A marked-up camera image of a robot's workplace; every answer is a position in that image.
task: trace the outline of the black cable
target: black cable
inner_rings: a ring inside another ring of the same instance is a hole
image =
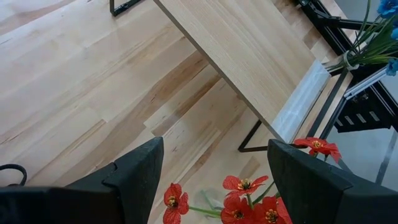
[[[22,175],[24,176],[19,184],[10,184],[9,186],[15,186],[15,185],[24,186],[25,185],[26,179],[27,179],[27,172],[26,172],[25,168],[23,168],[22,166],[17,165],[17,164],[6,164],[6,165],[0,166],[0,170],[5,170],[5,169],[19,170],[22,173]]]

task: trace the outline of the yellow flower center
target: yellow flower center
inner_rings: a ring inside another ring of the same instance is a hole
[[[320,147],[322,147],[322,144],[321,144],[319,141],[314,141],[314,142],[312,142],[312,144],[313,144],[313,146],[314,146],[315,148],[320,148]]]
[[[241,211],[237,210],[237,211],[234,212],[234,217],[236,219],[242,219],[244,216],[243,216],[243,213]]]
[[[266,212],[266,220],[268,223],[276,223],[278,220],[278,213],[273,209],[270,209]]]
[[[250,189],[251,187],[252,187],[251,180],[248,179],[241,180],[241,182],[238,184],[239,190],[247,190]]]
[[[174,196],[170,196],[169,197],[169,204],[167,205],[168,207],[177,207],[178,206],[178,202],[175,200]]]

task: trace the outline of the wooden floor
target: wooden floor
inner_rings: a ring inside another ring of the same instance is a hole
[[[273,1],[316,58],[336,57],[302,11]],[[170,182],[194,204],[199,189],[222,193],[226,175],[270,175],[266,153],[236,150],[257,118],[152,0],[116,19],[108,4],[0,2],[0,164],[24,166],[27,185],[63,186],[163,136],[149,223],[161,223]],[[0,172],[0,185],[19,179]],[[193,212],[184,220],[205,221]]]

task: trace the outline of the red flower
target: red flower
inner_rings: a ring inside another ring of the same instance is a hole
[[[262,204],[258,203],[254,207],[255,220],[260,223],[292,224],[285,205],[277,204],[276,197],[264,197]]]
[[[164,203],[167,206],[163,216],[164,224],[180,224],[181,215],[188,212],[188,194],[184,193],[182,196],[181,194],[181,185],[173,183],[164,193]]]
[[[308,146],[311,148],[310,155],[313,156],[316,152],[320,152],[324,155],[331,155],[332,158],[337,163],[341,158],[341,154],[335,143],[330,144],[326,140],[318,138],[306,138],[306,139],[296,139],[294,144],[297,146]]]
[[[227,196],[242,196],[244,194],[252,194],[262,183],[268,179],[268,176],[262,176],[255,181],[244,179],[240,180],[234,176],[227,176],[223,182],[223,187],[227,190],[233,190]]]
[[[238,196],[226,197],[224,209],[221,211],[223,224],[252,224],[254,211],[250,208],[248,200]]]

